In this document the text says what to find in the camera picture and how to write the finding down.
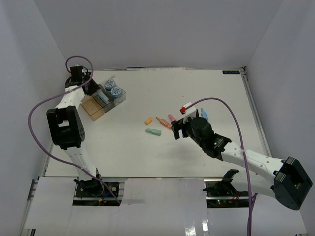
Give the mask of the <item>blue lidded jar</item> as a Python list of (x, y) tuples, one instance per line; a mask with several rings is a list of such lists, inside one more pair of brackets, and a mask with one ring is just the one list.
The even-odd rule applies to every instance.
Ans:
[(111, 90), (112, 88), (116, 87), (116, 83), (113, 79), (107, 79), (103, 82), (103, 86), (106, 90)]
[(123, 91), (120, 87), (114, 87), (110, 90), (110, 94), (114, 99), (117, 99), (123, 95)]

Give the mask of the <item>green capped highlighter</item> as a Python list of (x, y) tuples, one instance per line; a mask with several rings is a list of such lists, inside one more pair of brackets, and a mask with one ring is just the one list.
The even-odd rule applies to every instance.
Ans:
[(95, 99), (101, 106), (106, 105), (106, 104), (100, 99), (100, 97), (98, 96), (98, 93), (96, 93), (96, 95), (94, 96), (94, 99)]

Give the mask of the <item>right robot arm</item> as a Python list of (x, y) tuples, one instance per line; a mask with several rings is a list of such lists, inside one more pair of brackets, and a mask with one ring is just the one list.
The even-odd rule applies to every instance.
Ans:
[(253, 172), (248, 177), (239, 170), (229, 170), (222, 179), (223, 192), (234, 196), (237, 192), (252, 192), (275, 198), (291, 210), (299, 210), (313, 182), (301, 163), (242, 150), (235, 142), (212, 130), (202, 117), (182, 118), (172, 122), (174, 138), (191, 138), (209, 157), (232, 163)]

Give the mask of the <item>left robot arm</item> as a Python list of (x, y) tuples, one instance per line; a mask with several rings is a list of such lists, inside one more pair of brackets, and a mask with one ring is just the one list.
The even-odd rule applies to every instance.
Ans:
[(90, 72), (81, 66), (70, 68), (71, 76), (65, 83), (65, 94), (60, 103), (46, 112), (49, 129), (54, 145), (59, 146), (75, 164), (80, 181), (91, 180), (97, 175), (97, 168), (92, 164), (83, 145), (85, 130), (77, 109), (85, 97), (85, 88), (79, 86), (89, 79)]

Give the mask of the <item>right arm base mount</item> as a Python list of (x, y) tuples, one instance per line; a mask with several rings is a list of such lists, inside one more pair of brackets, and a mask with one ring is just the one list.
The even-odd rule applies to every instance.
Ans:
[(248, 196), (248, 192), (237, 191), (236, 188), (232, 186), (233, 178), (238, 173), (238, 170), (231, 169), (221, 180), (206, 180), (205, 187), (202, 191), (206, 192), (207, 197), (228, 197), (230, 202), (235, 202), (240, 197)]

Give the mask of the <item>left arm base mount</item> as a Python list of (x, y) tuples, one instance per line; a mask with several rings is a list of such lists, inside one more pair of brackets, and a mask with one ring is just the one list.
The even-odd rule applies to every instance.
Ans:
[(109, 187), (109, 190), (104, 187), (99, 181), (95, 179), (91, 180), (78, 180), (74, 179), (76, 183), (74, 197), (80, 200), (118, 197), (119, 195), (119, 182), (105, 182)]

